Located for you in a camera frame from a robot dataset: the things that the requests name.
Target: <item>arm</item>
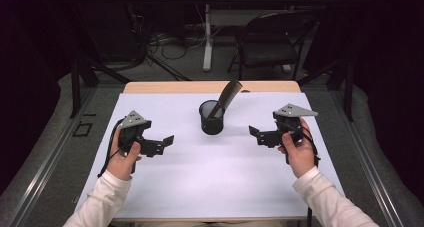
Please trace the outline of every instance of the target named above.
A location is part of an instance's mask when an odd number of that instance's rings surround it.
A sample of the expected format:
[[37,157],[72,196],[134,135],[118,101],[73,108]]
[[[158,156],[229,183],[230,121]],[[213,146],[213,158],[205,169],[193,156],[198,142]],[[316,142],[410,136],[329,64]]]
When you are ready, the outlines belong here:
[[117,129],[113,137],[107,170],[97,180],[94,189],[64,226],[108,226],[122,207],[131,186],[134,161],[140,160],[140,144],[134,143],[127,156],[119,153]]
[[[310,136],[309,127],[301,119],[303,133]],[[279,150],[289,153],[289,162],[298,178],[293,184],[305,203],[315,213],[323,226],[377,226],[371,218],[343,197],[336,187],[318,170],[314,164],[311,143],[305,138],[293,143],[290,134],[283,135],[284,147]]]

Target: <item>white tabletop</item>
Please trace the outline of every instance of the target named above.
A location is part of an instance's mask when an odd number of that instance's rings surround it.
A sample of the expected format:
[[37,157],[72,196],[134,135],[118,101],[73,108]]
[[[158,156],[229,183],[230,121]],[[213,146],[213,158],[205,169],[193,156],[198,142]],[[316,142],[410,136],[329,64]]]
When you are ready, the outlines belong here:
[[[152,127],[144,138],[174,135],[164,155],[137,163],[128,198],[115,220],[203,220],[296,218],[307,206],[292,188],[295,177],[276,148],[258,146],[251,125],[276,130],[272,112],[288,103],[310,109],[303,93],[239,93],[224,116],[224,130],[209,136],[198,108],[217,93],[121,94],[100,144],[77,208],[93,189],[113,126],[132,110]],[[343,193],[314,117],[305,117],[321,157],[321,171]]]

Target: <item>black chair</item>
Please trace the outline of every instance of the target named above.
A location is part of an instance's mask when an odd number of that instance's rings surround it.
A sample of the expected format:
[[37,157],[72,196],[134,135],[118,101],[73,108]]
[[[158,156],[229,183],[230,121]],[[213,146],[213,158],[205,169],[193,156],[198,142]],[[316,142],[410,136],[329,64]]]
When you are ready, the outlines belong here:
[[317,23],[316,16],[303,11],[271,13],[254,18],[236,33],[237,52],[228,72],[239,55],[239,80],[242,79],[243,68],[278,65],[295,65],[292,76],[295,80],[304,38]]

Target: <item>white sleeve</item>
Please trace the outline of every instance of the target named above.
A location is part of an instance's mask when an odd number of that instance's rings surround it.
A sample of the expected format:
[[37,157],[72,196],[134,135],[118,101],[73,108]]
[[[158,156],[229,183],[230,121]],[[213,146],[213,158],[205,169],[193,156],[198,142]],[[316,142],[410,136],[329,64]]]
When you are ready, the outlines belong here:
[[131,180],[120,180],[106,170],[64,226],[108,226],[122,207],[130,186]]
[[293,188],[323,226],[378,226],[361,209],[343,197],[317,167],[296,180]]

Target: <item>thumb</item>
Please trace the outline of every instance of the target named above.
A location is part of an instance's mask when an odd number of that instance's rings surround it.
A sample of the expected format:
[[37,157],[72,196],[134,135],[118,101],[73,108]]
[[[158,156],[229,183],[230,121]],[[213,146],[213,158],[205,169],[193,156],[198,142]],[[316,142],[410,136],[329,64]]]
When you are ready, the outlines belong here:
[[283,134],[283,145],[286,148],[287,152],[290,154],[290,152],[294,151],[296,147],[294,146],[293,139],[289,133]]
[[140,150],[141,150],[140,144],[137,142],[134,142],[130,152],[127,155],[126,160],[130,161],[130,163],[133,164],[137,160],[138,154],[140,154]]

